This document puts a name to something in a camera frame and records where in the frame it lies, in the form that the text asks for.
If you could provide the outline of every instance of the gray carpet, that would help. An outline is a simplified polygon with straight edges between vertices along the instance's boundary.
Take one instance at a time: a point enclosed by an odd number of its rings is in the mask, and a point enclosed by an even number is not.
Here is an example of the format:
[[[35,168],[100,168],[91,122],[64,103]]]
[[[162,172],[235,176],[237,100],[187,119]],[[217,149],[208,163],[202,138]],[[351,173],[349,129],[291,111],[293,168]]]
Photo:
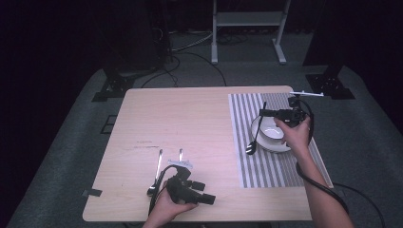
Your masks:
[[[248,35],[244,43],[219,46],[216,65],[228,86],[288,85],[295,91],[310,92],[305,74],[321,73],[324,66],[302,66],[312,35],[284,34],[281,41],[287,65],[280,66],[271,44],[274,35]],[[174,48],[200,39],[195,35],[173,34]],[[186,52],[210,58],[209,44]],[[176,54],[180,66],[172,72],[177,86],[223,86],[219,72],[202,58]],[[177,62],[168,62],[166,69]],[[136,81],[141,87],[153,75]],[[361,78],[347,67],[339,74],[355,100],[306,98],[316,113],[315,139],[334,182],[356,188],[373,200],[387,227],[403,224],[403,138],[367,91]],[[92,186],[106,148],[108,135],[100,134],[108,115],[118,114],[121,98],[92,103],[106,79],[97,71],[71,108],[29,190],[12,217],[9,227],[124,227],[121,223],[85,222],[86,198],[82,192]],[[171,87],[164,74],[145,87]],[[372,205],[357,193],[336,188],[346,200],[356,227],[380,227]],[[199,224],[171,224],[172,227],[200,227]],[[313,227],[311,221],[274,222],[274,227]],[[256,223],[207,223],[206,227],[258,227]]]

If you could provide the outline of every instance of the black tape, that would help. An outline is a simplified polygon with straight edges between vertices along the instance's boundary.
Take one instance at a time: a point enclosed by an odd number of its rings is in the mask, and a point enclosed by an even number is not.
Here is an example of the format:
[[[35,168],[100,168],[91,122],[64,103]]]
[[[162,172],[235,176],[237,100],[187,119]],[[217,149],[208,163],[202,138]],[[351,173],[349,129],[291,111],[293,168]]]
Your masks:
[[[84,190],[82,196],[83,197],[88,197],[88,196],[100,197],[101,194],[102,194],[101,190],[91,188],[89,190]]]

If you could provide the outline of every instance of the wooden table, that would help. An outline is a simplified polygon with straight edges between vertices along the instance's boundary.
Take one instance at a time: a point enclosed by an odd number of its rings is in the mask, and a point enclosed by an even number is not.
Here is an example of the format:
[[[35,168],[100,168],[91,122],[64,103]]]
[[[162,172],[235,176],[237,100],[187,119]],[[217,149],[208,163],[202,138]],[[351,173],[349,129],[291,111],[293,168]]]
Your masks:
[[[241,188],[234,152],[228,94],[290,92],[289,86],[188,87],[130,89],[119,112],[89,196],[86,221],[145,221],[146,190],[167,161],[183,160],[194,168],[190,180],[206,184],[214,205],[200,204],[174,221],[309,220],[303,187]],[[168,171],[165,178],[176,174]]]

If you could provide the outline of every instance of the cable on floor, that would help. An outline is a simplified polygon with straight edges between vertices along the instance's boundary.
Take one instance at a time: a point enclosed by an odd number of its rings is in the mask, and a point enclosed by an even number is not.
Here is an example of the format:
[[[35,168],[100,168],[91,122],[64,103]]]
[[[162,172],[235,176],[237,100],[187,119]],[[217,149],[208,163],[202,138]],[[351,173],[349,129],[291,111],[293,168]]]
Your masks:
[[[180,60],[178,57],[176,57],[176,56],[172,56],[172,58],[174,58],[174,59],[176,59],[176,60],[178,61],[177,65],[176,65],[174,68],[172,68],[172,69],[170,69],[170,70],[167,70],[167,69],[164,67],[164,68],[163,68],[163,70],[164,70],[163,73],[154,75],[153,77],[151,77],[150,79],[148,79],[147,81],[145,81],[145,83],[142,84],[141,88],[144,88],[146,84],[148,84],[149,82],[151,82],[152,80],[154,80],[154,79],[156,79],[156,78],[158,78],[158,77],[160,77],[160,76],[163,76],[164,74],[168,74],[169,76],[171,76],[172,81],[174,82],[174,86],[178,86],[178,84],[177,84],[178,78],[175,77],[175,76],[173,76],[173,75],[171,74],[171,72],[174,71],[175,69],[177,69],[177,68],[181,65],[181,60]]]
[[[379,216],[379,219],[380,219],[380,222],[381,222],[381,226],[382,226],[382,227],[386,227],[385,219],[383,218],[382,213],[380,212],[380,210],[379,210],[379,208],[376,206],[376,204],[375,204],[368,196],[366,196],[364,193],[362,193],[361,191],[359,191],[359,190],[357,190],[357,189],[355,189],[355,188],[353,188],[353,187],[350,187],[350,186],[347,186],[347,185],[344,185],[344,184],[341,184],[341,183],[333,182],[333,185],[334,185],[334,186],[343,187],[343,188],[347,188],[347,189],[349,189],[349,190],[351,190],[351,191],[353,191],[353,192],[358,193],[358,195],[360,195],[360,196],[363,197],[365,200],[367,200],[367,201],[372,205],[372,207],[376,210],[376,212],[378,213],[378,216]]]
[[[180,52],[180,53],[176,53],[176,54],[189,54],[189,55],[194,55],[194,56],[197,56],[197,57],[203,59],[205,62],[207,62],[210,66],[212,66],[214,69],[216,69],[216,70],[219,72],[220,76],[222,77],[222,81],[223,81],[223,83],[224,83],[224,86],[227,86],[225,77],[224,77],[223,73],[221,72],[221,70],[220,70],[218,67],[214,66],[214,65],[213,65],[209,60],[207,60],[206,58],[200,56],[199,54],[195,54],[195,53],[192,53],[192,52]]]

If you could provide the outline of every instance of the black cable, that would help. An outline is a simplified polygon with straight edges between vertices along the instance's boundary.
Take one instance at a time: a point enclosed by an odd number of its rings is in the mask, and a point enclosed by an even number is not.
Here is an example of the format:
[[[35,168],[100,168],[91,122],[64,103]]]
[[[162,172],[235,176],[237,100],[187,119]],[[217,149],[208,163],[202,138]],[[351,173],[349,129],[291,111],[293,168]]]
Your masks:
[[[344,185],[344,184],[341,184],[341,183],[333,182],[333,185],[334,185],[334,186],[340,186],[340,187],[343,187],[343,188],[347,188],[347,189],[349,189],[349,190],[352,190],[352,191],[358,193],[358,195],[360,195],[361,197],[363,197],[365,200],[367,200],[367,201],[373,206],[373,208],[376,210],[376,212],[378,213],[378,216],[379,216],[380,222],[381,222],[381,224],[382,224],[382,227],[386,227],[386,225],[385,225],[385,219],[383,218],[383,215],[382,215],[382,213],[380,212],[379,208],[378,208],[378,207],[376,206],[376,204],[375,204],[369,197],[367,197],[364,193],[362,193],[362,192],[360,192],[360,191],[354,189],[353,187],[350,187],[350,186],[347,186],[347,185]]]
[[[337,200],[340,203],[340,205],[344,208],[344,210],[347,212],[347,214],[349,214],[349,208],[347,207],[347,204],[344,202],[344,200],[338,194],[336,194],[330,188],[305,176],[305,174],[303,174],[298,162],[296,163],[296,170],[297,170],[297,173],[299,174],[299,176],[302,177],[305,181],[311,183],[314,187],[322,190],[323,192],[327,193],[328,195],[333,197],[335,200]]]
[[[220,76],[222,77],[222,80],[223,80],[223,82],[224,82],[224,86],[227,86],[227,83],[226,83],[226,81],[225,81],[225,77],[224,77],[224,75],[222,74],[221,70],[220,70],[219,68],[217,68],[216,66],[214,66],[214,65],[213,65],[209,60],[207,60],[206,58],[204,58],[204,57],[202,57],[202,56],[200,56],[200,55],[198,55],[198,54],[192,53],[192,52],[181,52],[181,53],[176,53],[176,54],[190,54],[190,55],[194,55],[194,56],[197,56],[197,57],[203,59],[205,62],[207,62],[209,65],[211,65],[213,68],[215,68],[215,69],[219,72],[219,74],[220,74]]]
[[[153,77],[151,77],[150,79],[148,79],[147,81],[145,81],[145,83],[142,84],[141,88],[144,88],[146,84],[148,84],[149,82],[151,82],[151,81],[154,80],[155,78],[158,78],[158,77],[160,77],[160,76],[162,76],[162,75],[164,75],[164,74],[166,74],[166,73],[169,74],[170,72],[174,71],[175,69],[177,69],[177,68],[181,65],[181,60],[180,60],[178,57],[176,57],[176,56],[172,56],[172,57],[178,61],[177,65],[176,65],[173,69],[170,69],[170,70],[166,70],[166,68],[164,67],[163,69],[165,70],[165,72],[160,73],[160,74],[157,74],[157,75],[154,75]]]

